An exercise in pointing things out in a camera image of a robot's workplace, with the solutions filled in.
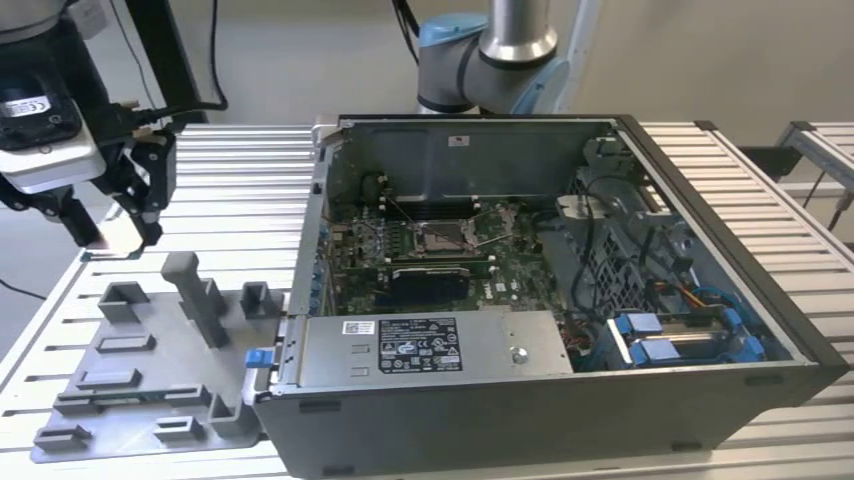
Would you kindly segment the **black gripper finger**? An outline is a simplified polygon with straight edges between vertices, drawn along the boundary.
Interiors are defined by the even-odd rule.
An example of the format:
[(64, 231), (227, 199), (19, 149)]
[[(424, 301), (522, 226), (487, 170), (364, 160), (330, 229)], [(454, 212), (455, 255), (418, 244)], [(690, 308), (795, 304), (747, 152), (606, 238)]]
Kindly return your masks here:
[(156, 130), (121, 154), (116, 201), (131, 217), (141, 247), (157, 244), (163, 235), (160, 212), (168, 207), (176, 188), (176, 135)]
[(88, 246), (99, 240), (97, 225), (75, 197), (72, 186), (27, 194), (11, 184), (3, 184), (1, 202), (15, 211), (35, 208), (48, 220), (61, 223), (77, 246)]

